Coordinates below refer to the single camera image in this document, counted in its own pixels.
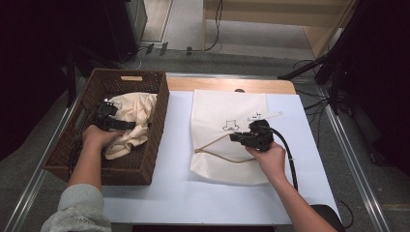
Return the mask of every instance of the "person's left hand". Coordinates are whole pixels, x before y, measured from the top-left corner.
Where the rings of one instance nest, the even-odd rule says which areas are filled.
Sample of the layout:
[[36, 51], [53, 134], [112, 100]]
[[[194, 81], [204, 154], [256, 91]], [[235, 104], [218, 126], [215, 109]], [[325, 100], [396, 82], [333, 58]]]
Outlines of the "person's left hand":
[[83, 146], [91, 145], [102, 149], [123, 133], [123, 131], [100, 130], [97, 126], [91, 125], [82, 134], [82, 144]]

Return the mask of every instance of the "printed logo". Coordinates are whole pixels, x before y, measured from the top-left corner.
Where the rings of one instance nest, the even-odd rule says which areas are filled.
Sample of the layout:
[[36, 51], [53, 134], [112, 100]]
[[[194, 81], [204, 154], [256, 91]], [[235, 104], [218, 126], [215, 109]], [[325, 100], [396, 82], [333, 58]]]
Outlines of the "printed logo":
[[239, 126], [236, 125], [236, 120], [226, 121], [226, 126], [223, 127], [224, 131], [237, 131], [238, 129], [239, 129]]

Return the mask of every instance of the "brown wicker basket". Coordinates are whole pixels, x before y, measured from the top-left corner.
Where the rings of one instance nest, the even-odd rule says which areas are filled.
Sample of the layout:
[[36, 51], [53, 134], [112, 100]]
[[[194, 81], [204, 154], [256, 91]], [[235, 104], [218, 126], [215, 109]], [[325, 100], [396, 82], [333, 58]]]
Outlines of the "brown wicker basket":
[[[142, 77], [142, 80], [127, 80], [130, 76]], [[102, 184], [106, 186], [142, 186], [150, 185], [161, 142], [169, 90], [164, 72], [119, 71], [95, 69], [88, 80], [84, 92], [75, 106], [68, 124], [63, 129], [57, 144], [44, 163], [44, 169], [69, 181], [70, 153], [74, 148], [74, 135], [80, 130], [78, 121], [89, 108], [91, 110], [87, 128], [97, 108], [96, 103], [106, 98], [132, 92], [145, 92], [157, 95], [157, 105], [153, 122], [149, 125], [148, 141], [132, 148], [132, 151], [119, 159], [107, 160], [102, 156]]]

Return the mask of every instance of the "white tabletop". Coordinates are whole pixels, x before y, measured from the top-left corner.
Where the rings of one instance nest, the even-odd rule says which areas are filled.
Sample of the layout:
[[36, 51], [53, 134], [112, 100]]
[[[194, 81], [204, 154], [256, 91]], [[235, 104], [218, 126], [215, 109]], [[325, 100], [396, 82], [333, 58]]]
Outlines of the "white tabletop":
[[[103, 187], [104, 214], [111, 222], [135, 224], [290, 224], [270, 185], [232, 186], [190, 172], [192, 95], [170, 93], [153, 183], [146, 187]], [[268, 122], [289, 145], [300, 194], [309, 204], [329, 205], [337, 212], [299, 96], [269, 94], [267, 102], [269, 111], [283, 112]], [[288, 163], [286, 170], [292, 183]]]

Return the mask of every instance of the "cream cloth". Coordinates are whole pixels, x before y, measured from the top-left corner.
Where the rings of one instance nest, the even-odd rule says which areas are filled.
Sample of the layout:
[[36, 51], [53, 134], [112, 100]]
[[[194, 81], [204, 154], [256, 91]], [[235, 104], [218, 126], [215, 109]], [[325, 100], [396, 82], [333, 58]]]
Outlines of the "cream cloth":
[[138, 146], [148, 140], [148, 123], [151, 123], [157, 103], [156, 94], [130, 93], [109, 100], [118, 108], [114, 118], [136, 122], [133, 130], [127, 130], [104, 150], [107, 160], [114, 160], [127, 155], [132, 146]]
[[230, 184], [268, 182], [253, 156], [239, 142], [230, 141], [228, 135], [249, 131], [248, 117], [266, 112], [265, 94], [195, 90], [190, 118], [194, 149], [190, 170]]

